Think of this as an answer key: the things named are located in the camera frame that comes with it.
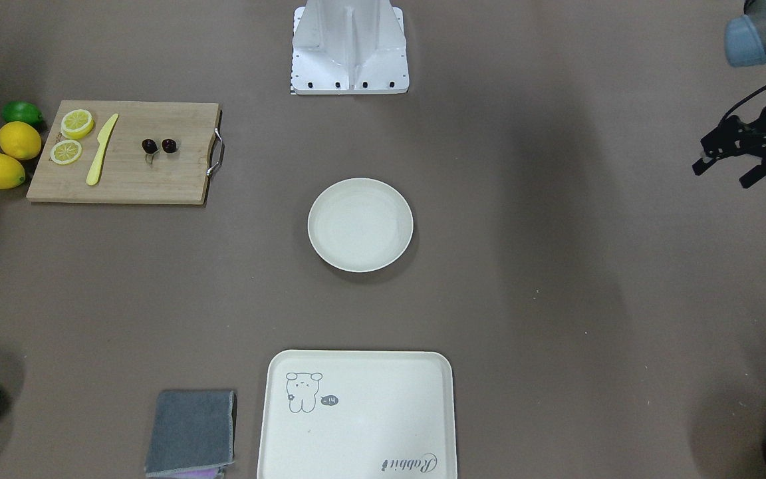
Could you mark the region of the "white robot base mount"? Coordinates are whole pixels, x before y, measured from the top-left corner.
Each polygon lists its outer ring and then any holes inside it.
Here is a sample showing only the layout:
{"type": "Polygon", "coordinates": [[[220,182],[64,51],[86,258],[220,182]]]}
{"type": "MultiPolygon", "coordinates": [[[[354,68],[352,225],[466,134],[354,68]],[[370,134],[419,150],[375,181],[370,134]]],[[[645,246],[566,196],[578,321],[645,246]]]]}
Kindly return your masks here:
{"type": "Polygon", "coordinates": [[[404,12],[389,1],[307,1],[293,15],[295,95],[404,94],[404,12]]]}

